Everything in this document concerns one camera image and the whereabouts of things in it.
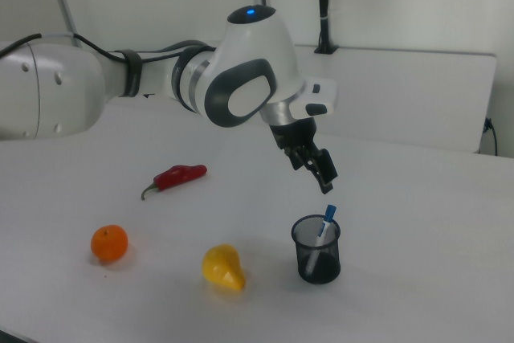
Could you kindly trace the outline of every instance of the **black cable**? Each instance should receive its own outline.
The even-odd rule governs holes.
[[[495,127],[492,125],[492,122],[490,121],[491,123],[491,130],[492,130],[492,136],[495,138],[495,156],[498,155],[498,141],[496,140],[496,131],[495,131]]]
[[[168,58],[175,58],[179,56],[182,53],[182,51],[175,52],[173,54],[163,55],[163,56],[156,56],[155,58],[146,58],[143,59],[143,63],[150,63],[150,62],[157,62],[158,60],[168,59]]]
[[[109,58],[110,60],[113,60],[115,62],[127,63],[127,60],[124,57],[120,58],[118,56],[111,54],[110,52],[107,52],[106,50],[104,50],[102,48],[99,48],[93,42],[90,42],[89,40],[85,39],[82,35],[73,34],[73,38],[78,39],[80,42],[86,43],[90,48],[92,48],[99,54],[103,55],[104,57]]]
[[[85,39],[82,35],[73,34],[73,38],[76,38],[79,41],[86,43],[90,48],[92,48],[93,50],[97,51],[99,54],[105,56],[106,58],[114,60],[115,62],[127,63],[127,60],[125,58],[120,58],[118,56],[115,56],[115,55],[111,54],[110,52],[107,52],[106,50],[104,50],[104,49],[98,47],[97,45],[95,45],[93,42],[90,42],[89,40]],[[142,62],[143,63],[157,62],[158,60],[174,58],[176,56],[179,56],[180,54],[181,54],[180,52],[176,52],[176,53],[173,53],[173,54],[168,54],[168,55],[163,55],[163,56],[156,56],[156,57],[153,57],[153,58],[145,58],[145,59],[142,60]]]
[[[33,35],[28,35],[25,38],[22,38],[20,40],[17,40],[16,42],[13,42],[9,46],[4,47],[3,49],[0,50],[0,58],[2,58],[3,56],[11,53],[16,48],[22,46],[23,44],[28,43],[31,40],[41,39],[42,37],[43,36],[41,34],[33,34]],[[79,41],[87,44],[90,48],[92,48],[93,50],[95,50],[99,54],[105,56],[106,58],[109,58],[110,60],[113,60],[115,62],[120,62],[120,63],[127,63],[127,59],[125,57],[119,57],[119,56],[111,54],[110,52],[108,52],[108,51],[98,47],[97,45],[95,45],[90,40],[84,38],[80,34],[73,34],[73,38],[74,39],[78,39]],[[144,52],[144,53],[166,52],[166,51],[177,50],[179,48],[183,48],[183,47],[187,47],[187,46],[193,46],[193,45],[205,45],[205,44],[204,44],[204,42],[201,42],[199,40],[185,40],[185,41],[182,41],[182,42],[179,42],[179,43],[175,43],[172,46],[165,47],[165,48],[163,48],[161,50],[157,50],[157,51],[140,51],[140,52]],[[150,63],[150,62],[157,62],[158,60],[175,58],[175,57],[179,56],[181,53],[182,52],[179,51],[179,52],[175,52],[173,54],[168,54],[168,55],[163,55],[163,56],[156,56],[156,57],[153,57],[153,58],[144,58],[142,60],[142,62],[143,63]]]
[[[486,118],[483,123],[483,131],[482,133],[486,133],[489,129],[492,130],[492,136],[495,138],[495,156],[498,155],[498,140],[496,139],[496,131],[495,127],[492,125],[491,118]]]
[[[0,50],[0,58],[2,58],[4,55],[7,55],[10,52],[14,51],[16,48],[22,46],[23,44],[30,42],[31,40],[40,39],[41,36],[42,36],[41,34],[33,34],[33,35],[26,36],[25,38],[21,38],[20,40],[17,40],[14,43],[11,43],[9,46],[4,47],[3,49]]]
[[[171,46],[168,46],[168,47],[164,47],[161,50],[138,51],[138,52],[143,52],[145,54],[150,54],[150,53],[155,53],[155,52],[175,51],[175,50],[178,50],[179,48],[184,48],[184,47],[188,47],[188,46],[205,46],[205,45],[206,44],[204,42],[202,42],[201,40],[192,40],[192,39],[190,39],[190,40],[183,40],[181,42],[172,44]]]

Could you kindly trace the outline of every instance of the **white table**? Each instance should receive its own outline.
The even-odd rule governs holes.
[[[170,105],[177,111],[177,106]],[[54,342],[512,342],[514,160],[317,136],[340,177],[324,196],[268,128],[108,105],[88,132],[0,143],[0,325]],[[174,164],[208,175],[149,196]],[[296,272],[290,231],[338,207],[341,275]],[[118,223],[128,254],[92,258]],[[202,278],[232,243],[239,295]]]

